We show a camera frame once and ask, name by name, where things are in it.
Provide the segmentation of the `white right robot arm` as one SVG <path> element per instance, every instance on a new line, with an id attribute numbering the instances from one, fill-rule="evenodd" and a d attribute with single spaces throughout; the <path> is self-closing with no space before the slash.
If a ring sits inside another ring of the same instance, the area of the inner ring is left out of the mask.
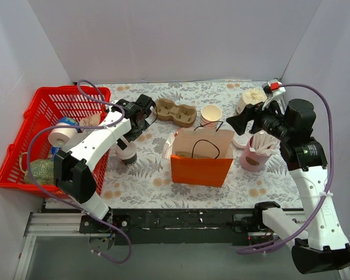
<path id="1" fill-rule="evenodd" d="M 265 131 L 279 141 L 279 150 L 300 194 L 305 223 L 297 225 L 276 202 L 261 202 L 253 210 L 252 224 L 259 232 L 271 229 L 276 239 L 237 249 L 240 255 L 271 253 L 287 246 L 302 274 L 342 270 L 350 266 L 350 243 L 338 220 L 330 187 L 334 175 L 332 153 L 325 153 L 312 135 L 316 120 L 313 104 L 292 99 L 284 111 L 278 98 L 286 85 L 263 85 L 265 102 L 247 105 L 227 123 L 242 135 L 248 123 L 251 133 Z"/>

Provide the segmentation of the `orange paper bag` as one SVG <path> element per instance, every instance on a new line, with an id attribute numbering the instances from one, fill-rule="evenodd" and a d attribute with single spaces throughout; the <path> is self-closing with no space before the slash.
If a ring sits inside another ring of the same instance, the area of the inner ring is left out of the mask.
<path id="1" fill-rule="evenodd" d="M 180 128 L 170 134 L 163 147 L 163 157 L 170 162 L 172 182 L 221 187 L 233 162 L 234 132 L 220 127 Z M 210 159 L 178 157 L 177 152 L 191 152 Z"/>

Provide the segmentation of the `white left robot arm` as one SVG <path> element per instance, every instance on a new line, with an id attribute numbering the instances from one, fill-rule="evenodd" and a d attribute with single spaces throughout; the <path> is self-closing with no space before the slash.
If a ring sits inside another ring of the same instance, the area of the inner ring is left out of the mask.
<path id="1" fill-rule="evenodd" d="M 134 141 L 150 126 L 146 119 L 152 113 L 151 108 L 155 107 L 152 98 L 144 94 L 135 102 L 120 99 L 108 108 L 98 129 L 69 151 L 59 151 L 55 155 L 55 185 L 94 216 L 92 226 L 99 233 L 107 233 L 113 220 L 107 215 L 109 207 L 97 193 L 93 171 L 113 145 L 125 164 L 136 161 Z"/>

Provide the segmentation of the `black paper coffee cup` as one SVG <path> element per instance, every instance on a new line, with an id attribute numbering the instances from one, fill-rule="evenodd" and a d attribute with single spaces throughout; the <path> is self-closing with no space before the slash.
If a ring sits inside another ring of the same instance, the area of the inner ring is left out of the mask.
<path id="1" fill-rule="evenodd" d="M 134 164 L 134 163 L 137 161 L 137 155 L 134 155 L 133 157 L 128 158 L 128 159 L 122 159 L 121 161 L 122 161 L 123 164 L 125 164 L 125 165 Z"/>

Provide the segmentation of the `stack of paper cups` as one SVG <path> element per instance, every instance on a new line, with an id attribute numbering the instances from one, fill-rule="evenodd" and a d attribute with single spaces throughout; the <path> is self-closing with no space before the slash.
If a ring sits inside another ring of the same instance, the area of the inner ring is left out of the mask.
<path id="1" fill-rule="evenodd" d="M 200 124 L 206 127 L 216 127 L 221 124 L 222 110 L 213 104 L 207 104 L 201 109 Z"/>

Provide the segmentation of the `white cup lid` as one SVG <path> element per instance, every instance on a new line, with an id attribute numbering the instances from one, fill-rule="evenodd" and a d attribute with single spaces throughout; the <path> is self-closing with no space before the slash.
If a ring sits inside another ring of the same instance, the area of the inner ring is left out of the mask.
<path id="1" fill-rule="evenodd" d="M 121 160 L 133 160 L 137 158 L 137 146 L 133 142 L 129 142 L 125 149 L 120 148 L 118 145 L 115 146 L 115 154 Z"/>

